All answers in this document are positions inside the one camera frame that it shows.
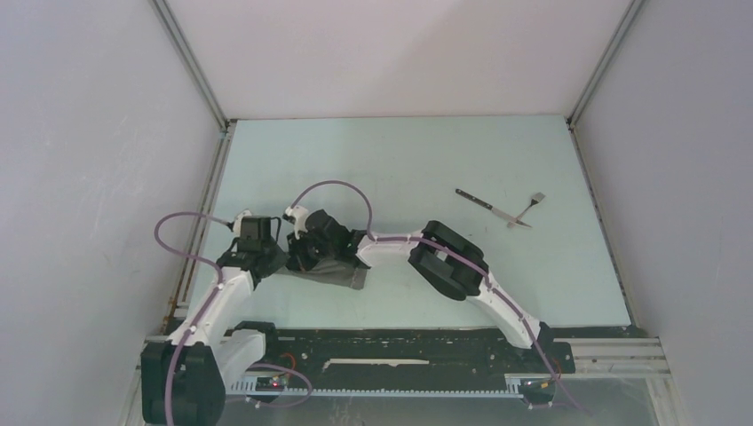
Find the grey cloth napkin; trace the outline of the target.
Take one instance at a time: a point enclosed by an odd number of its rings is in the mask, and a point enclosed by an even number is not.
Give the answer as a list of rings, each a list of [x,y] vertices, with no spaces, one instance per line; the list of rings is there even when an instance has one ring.
[[[323,260],[311,271],[293,271],[282,267],[277,274],[308,280],[320,284],[362,290],[366,284],[368,269],[353,267],[337,260]]]

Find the silver metal utensil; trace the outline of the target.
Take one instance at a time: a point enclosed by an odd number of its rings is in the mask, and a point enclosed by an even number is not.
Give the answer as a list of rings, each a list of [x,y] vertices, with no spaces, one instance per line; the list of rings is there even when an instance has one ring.
[[[493,206],[492,204],[489,204],[488,202],[483,201],[483,200],[479,199],[478,197],[475,197],[474,195],[471,195],[471,194],[467,193],[466,191],[464,191],[464,190],[462,190],[460,188],[456,188],[455,189],[455,193],[457,195],[463,197],[464,199],[466,199],[466,200],[468,200],[470,202],[473,202],[474,204],[482,207],[483,209],[489,210],[495,216],[500,217],[502,220],[506,221],[508,225],[522,226],[524,228],[531,228],[531,225],[523,222],[521,219],[516,218],[516,217],[514,217],[514,216],[512,216],[512,215],[510,215],[510,214],[508,214],[506,212],[503,212],[502,210],[500,210],[499,208]]]

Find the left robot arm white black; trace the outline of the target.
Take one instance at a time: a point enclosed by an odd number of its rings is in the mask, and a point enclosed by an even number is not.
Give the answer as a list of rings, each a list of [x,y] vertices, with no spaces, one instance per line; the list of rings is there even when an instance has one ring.
[[[199,308],[165,340],[140,355],[141,403],[154,425],[215,425],[226,404],[226,388],[248,367],[270,369],[281,346],[270,339],[270,322],[242,322],[238,311],[258,283],[280,270],[287,256],[275,240],[234,239],[218,259],[221,279],[212,282]]]

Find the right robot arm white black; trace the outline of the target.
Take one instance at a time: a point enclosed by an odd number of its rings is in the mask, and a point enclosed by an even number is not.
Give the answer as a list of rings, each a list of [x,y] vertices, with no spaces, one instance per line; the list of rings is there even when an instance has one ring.
[[[538,371],[552,358],[554,334],[526,312],[490,271],[483,251],[439,221],[408,234],[350,230],[332,220],[287,235],[292,272],[313,274],[322,266],[365,272],[382,263],[408,263],[442,296],[467,302],[483,312],[516,348],[519,364]]]

